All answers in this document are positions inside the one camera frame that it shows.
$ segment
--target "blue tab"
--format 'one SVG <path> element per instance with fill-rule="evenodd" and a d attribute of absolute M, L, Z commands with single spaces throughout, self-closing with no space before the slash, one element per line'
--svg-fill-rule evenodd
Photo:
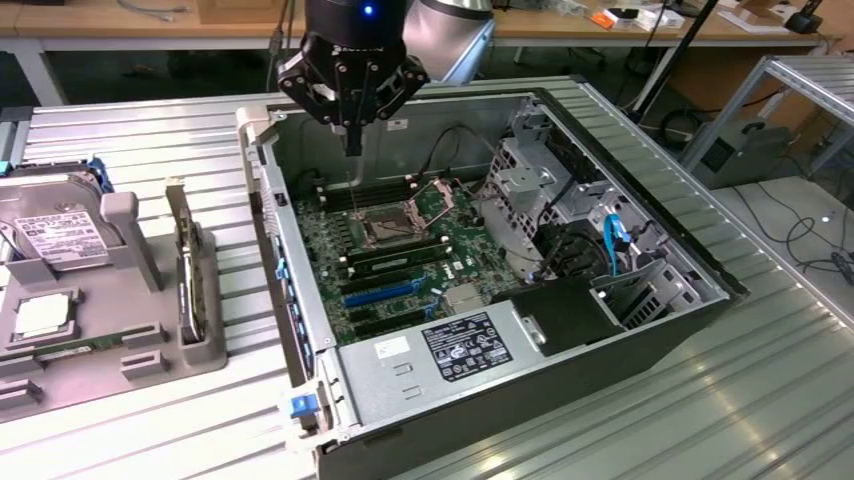
<path fill-rule="evenodd" d="M 616 250 L 614 249 L 614 241 L 622 240 L 626 243 L 631 243 L 631 236 L 626 232 L 623 222 L 619 221 L 619 215 L 615 213 L 611 213 L 604 217 L 602 237 L 604 240 L 604 249 L 607 250 L 608 257 L 611 258 L 611 275 L 616 276 L 619 272 L 616 270 Z"/>
<path fill-rule="evenodd" d="M 279 258 L 279 264 L 276 265 L 276 278 L 279 280 L 288 278 L 288 268 L 284 266 L 284 258 Z"/>
<path fill-rule="evenodd" d="M 97 176 L 100 177 L 100 185 L 104 193 L 113 193 L 115 190 L 112 188 L 112 183 L 109 183 L 109 177 L 107 176 L 107 165 L 100 158 L 92 157 L 89 161 L 85 162 L 85 166 L 97 172 Z"/>
<path fill-rule="evenodd" d="M 291 399 L 291 418 L 304 417 L 319 410 L 317 396 L 313 393 Z"/>

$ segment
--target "warning label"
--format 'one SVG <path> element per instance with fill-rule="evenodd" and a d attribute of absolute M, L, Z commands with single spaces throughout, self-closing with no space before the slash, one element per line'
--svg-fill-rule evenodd
<path fill-rule="evenodd" d="M 490 316 L 478 313 L 422 330 L 442 378 L 455 382 L 512 360 Z"/>

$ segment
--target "black device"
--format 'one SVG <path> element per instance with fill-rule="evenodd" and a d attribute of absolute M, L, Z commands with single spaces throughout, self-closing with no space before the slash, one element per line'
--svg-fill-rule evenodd
<path fill-rule="evenodd" d="M 361 129 L 387 119 L 430 80 L 407 55 L 400 0 L 308 0 L 297 55 L 277 66 L 279 88 L 321 124 L 344 129 L 361 155 Z"/>
<path fill-rule="evenodd" d="M 820 4 L 822 0 L 807 0 L 800 11 L 786 20 L 786 28 L 795 33 L 815 33 L 823 21 L 822 17 L 815 15 L 815 9 Z"/>

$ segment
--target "hard drive label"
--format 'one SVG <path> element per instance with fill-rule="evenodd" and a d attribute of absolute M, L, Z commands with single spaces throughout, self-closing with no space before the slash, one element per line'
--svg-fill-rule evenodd
<path fill-rule="evenodd" d="M 15 226 L 48 263 L 107 255 L 107 246 L 88 212 L 16 218 Z"/>

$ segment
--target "metal stand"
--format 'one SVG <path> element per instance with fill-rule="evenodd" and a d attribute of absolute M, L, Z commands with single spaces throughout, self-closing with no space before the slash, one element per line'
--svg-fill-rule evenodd
<path fill-rule="evenodd" d="M 818 106 L 839 118 L 854 129 L 854 57 L 786 56 L 764 57 L 744 79 L 715 121 L 703 129 L 682 157 L 684 169 L 691 171 L 706 156 L 723 126 L 734 119 L 742 104 L 759 86 L 764 75 L 776 78 L 792 91 L 800 93 Z M 854 137 L 854 130 L 837 140 L 812 163 L 815 172 L 838 149 Z"/>

